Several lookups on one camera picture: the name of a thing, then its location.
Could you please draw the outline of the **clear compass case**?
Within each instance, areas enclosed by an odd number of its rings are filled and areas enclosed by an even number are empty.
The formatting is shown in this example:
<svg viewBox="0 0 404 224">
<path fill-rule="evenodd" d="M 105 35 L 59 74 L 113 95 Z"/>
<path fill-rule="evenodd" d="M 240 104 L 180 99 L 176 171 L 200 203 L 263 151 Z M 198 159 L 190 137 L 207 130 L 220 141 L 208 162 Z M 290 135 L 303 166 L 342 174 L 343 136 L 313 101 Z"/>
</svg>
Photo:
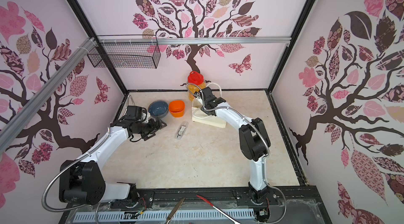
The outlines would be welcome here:
<svg viewBox="0 0 404 224">
<path fill-rule="evenodd" d="M 175 139 L 180 140 L 188 128 L 188 122 L 182 122 L 175 134 Z"/>
</svg>

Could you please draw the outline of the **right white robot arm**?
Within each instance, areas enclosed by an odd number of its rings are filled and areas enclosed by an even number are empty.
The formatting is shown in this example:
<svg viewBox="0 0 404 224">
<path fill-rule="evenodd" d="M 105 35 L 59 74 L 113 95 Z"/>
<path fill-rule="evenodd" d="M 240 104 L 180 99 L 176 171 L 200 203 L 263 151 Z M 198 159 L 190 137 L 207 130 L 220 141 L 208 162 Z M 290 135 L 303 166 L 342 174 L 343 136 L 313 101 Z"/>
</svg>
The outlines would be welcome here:
<svg viewBox="0 0 404 224">
<path fill-rule="evenodd" d="M 265 171 L 270 140 L 264 122 L 238 112 L 226 100 L 216 97 L 209 87 L 197 91 L 194 97 L 202 105 L 203 113 L 223 119 L 238 130 L 241 152 L 250 160 L 249 197 L 256 204 L 262 203 L 270 193 Z"/>
</svg>

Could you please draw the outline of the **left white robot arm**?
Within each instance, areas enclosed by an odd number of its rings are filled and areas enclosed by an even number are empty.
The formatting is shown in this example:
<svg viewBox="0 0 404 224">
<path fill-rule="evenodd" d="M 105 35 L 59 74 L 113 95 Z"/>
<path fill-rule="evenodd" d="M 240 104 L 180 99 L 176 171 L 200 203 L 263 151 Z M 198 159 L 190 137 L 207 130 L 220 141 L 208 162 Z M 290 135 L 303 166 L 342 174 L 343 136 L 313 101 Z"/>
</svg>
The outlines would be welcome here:
<svg viewBox="0 0 404 224">
<path fill-rule="evenodd" d="M 77 160 L 61 166 L 59 200 L 76 205 L 95 205 L 123 200 L 136 204 L 140 195 L 135 184 L 107 183 L 102 169 L 118 147 L 126 142 L 147 141 L 167 125 L 159 117 L 148 115 L 146 108 L 129 106 L 125 114 L 112 122 L 109 131 Z"/>
</svg>

